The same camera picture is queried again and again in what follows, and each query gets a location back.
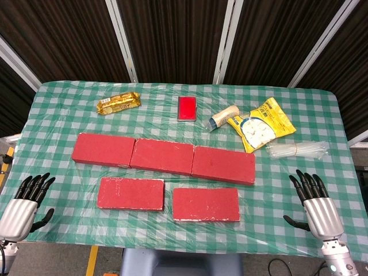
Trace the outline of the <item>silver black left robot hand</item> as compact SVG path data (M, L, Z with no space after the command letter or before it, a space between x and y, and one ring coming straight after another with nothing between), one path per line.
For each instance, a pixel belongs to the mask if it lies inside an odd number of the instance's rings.
M35 217L55 180L50 173L46 173L35 177L30 175L21 182L1 217L2 241L6 244L20 242L30 233L48 224L54 214L54 208L50 208L40 221L35 221Z

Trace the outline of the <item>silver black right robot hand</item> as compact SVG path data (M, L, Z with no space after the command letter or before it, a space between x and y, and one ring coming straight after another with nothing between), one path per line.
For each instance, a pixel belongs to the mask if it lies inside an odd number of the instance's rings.
M322 241L337 240L344 233L343 224L333 199L328 195L322 179L300 170L298 177L289 176L306 213L307 222L298 222L284 215L284 220L291 226L305 231Z

